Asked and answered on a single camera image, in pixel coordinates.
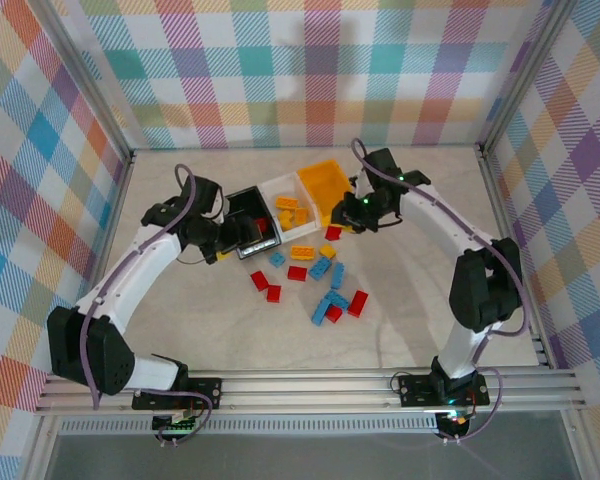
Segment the yellow plastic bin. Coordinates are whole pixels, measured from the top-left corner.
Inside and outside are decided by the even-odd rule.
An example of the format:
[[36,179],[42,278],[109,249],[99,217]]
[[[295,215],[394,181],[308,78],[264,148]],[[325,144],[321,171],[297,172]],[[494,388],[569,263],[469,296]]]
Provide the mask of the yellow plastic bin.
[[317,208],[321,225],[329,226],[333,209],[352,191],[349,178],[334,159],[301,168],[297,175]]

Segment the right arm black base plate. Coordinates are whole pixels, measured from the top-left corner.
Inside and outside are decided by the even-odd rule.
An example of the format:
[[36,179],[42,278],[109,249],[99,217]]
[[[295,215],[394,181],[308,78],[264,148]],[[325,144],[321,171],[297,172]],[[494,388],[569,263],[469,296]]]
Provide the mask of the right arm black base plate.
[[477,372],[459,379],[427,375],[401,375],[398,393],[402,407],[488,406],[490,397],[485,377]]

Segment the red long lego brick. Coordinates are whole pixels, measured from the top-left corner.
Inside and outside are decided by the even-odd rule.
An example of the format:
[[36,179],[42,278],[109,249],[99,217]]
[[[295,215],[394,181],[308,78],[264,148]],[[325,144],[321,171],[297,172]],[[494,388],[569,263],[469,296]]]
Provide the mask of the red long lego brick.
[[359,318],[364,310],[368,300],[368,293],[363,290],[357,290],[349,302],[347,312],[349,315]]

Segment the black plastic bin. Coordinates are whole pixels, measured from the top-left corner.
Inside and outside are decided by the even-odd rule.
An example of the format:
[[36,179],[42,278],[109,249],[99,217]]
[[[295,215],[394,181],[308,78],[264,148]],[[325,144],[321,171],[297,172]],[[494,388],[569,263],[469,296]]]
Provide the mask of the black plastic bin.
[[[229,201],[229,214],[226,217],[226,221],[234,220],[238,227],[238,243],[235,251],[240,260],[253,257],[281,244],[280,237],[273,225],[271,213],[265,205],[262,194],[257,186],[248,187],[241,191],[229,194],[227,200]],[[259,229],[258,227],[256,229],[247,228],[242,221],[242,218],[245,215],[249,215],[254,220],[256,218],[266,218],[269,221],[268,232],[266,234],[261,233],[261,241],[250,246],[244,245],[247,235],[251,232],[255,233],[256,231],[259,231]]]

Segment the aluminium lower frame post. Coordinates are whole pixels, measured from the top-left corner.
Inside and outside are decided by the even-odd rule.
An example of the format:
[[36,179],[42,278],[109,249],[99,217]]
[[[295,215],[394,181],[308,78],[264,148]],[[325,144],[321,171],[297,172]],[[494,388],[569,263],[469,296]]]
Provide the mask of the aluminium lower frame post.
[[44,480],[60,430],[57,415],[36,416],[27,437],[18,480]]
[[561,416],[581,479],[599,480],[594,452],[580,412],[563,410]]

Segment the aluminium side floor rail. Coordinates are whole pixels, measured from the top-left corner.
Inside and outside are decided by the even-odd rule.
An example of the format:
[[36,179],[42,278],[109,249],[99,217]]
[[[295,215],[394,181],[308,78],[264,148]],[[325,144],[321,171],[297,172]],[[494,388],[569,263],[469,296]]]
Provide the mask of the aluminium side floor rail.
[[[484,152],[484,149],[480,144],[476,144],[474,146],[474,150],[480,173],[485,182],[487,195],[491,203],[491,208],[495,216],[498,230],[502,236],[510,237],[512,240],[515,240],[514,230],[511,226],[510,218],[505,208],[504,197],[497,185],[494,170],[489,163],[488,155]],[[522,264],[520,282],[522,284],[522,316],[523,320],[526,322],[526,332],[530,336],[539,367],[551,369],[553,367],[552,359],[550,352],[545,346],[543,337],[544,330],[542,325],[537,320],[537,308],[529,287],[527,286],[524,273],[524,265]]]
[[[111,209],[106,223],[104,237],[100,242],[101,251],[93,267],[90,280],[83,286],[80,293],[86,296],[106,275],[113,241],[128,190],[135,155],[125,161],[122,168],[121,183],[111,200]],[[60,324],[54,328],[54,339],[49,339],[52,356],[53,371],[62,378],[72,380],[81,385],[86,385],[83,366],[80,356],[80,329],[85,314],[78,312],[74,306],[61,319]]]

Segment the aluminium upright frame post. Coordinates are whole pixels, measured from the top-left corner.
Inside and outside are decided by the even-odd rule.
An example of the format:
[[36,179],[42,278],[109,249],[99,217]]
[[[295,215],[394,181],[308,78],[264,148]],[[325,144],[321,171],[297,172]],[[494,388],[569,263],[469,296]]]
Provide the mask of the aluminium upright frame post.
[[484,161],[494,153],[497,143],[504,135],[578,1],[541,1],[475,145],[476,151]]
[[96,118],[100,121],[104,132],[112,140],[116,151],[127,161],[133,160],[134,150],[127,142],[121,128],[115,120],[104,95],[89,72],[81,50],[76,46],[66,30],[50,0],[29,0],[30,6],[43,29],[49,36],[53,46],[64,62],[67,71],[85,96]]

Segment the white plastic bin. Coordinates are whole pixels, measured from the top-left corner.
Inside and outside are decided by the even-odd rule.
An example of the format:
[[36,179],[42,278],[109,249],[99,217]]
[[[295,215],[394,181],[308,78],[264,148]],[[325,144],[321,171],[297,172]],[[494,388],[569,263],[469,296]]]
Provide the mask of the white plastic bin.
[[[295,241],[320,228],[321,223],[318,218],[317,207],[297,173],[292,172],[272,180],[264,181],[257,184],[257,188],[262,194],[265,205],[271,213],[273,225],[275,226],[276,232],[282,243]],[[288,197],[297,200],[298,207],[300,209],[304,208],[307,211],[306,221],[302,224],[297,224],[295,212],[290,210],[291,227],[283,228],[280,219],[284,209],[276,206],[276,201],[279,197]]]

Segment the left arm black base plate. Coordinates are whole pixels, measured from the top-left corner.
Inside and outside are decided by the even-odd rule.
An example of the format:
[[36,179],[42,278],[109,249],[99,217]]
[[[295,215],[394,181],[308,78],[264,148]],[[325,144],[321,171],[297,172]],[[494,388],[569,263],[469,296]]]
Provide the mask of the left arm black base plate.
[[220,378],[183,378],[169,390],[142,389],[131,403],[133,410],[200,410],[211,402],[218,409],[222,394]]

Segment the wide aluminium mounting rail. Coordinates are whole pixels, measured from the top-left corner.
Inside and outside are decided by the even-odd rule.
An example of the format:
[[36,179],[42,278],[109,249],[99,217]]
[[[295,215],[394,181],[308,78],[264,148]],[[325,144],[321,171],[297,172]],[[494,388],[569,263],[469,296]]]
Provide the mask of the wide aluminium mounting rail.
[[[504,411],[557,411],[586,406],[570,370],[501,367],[503,386],[485,374],[490,399],[502,394]],[[201,371],[222,379],[223,414],[326,414],[398,412],[392,369]]]

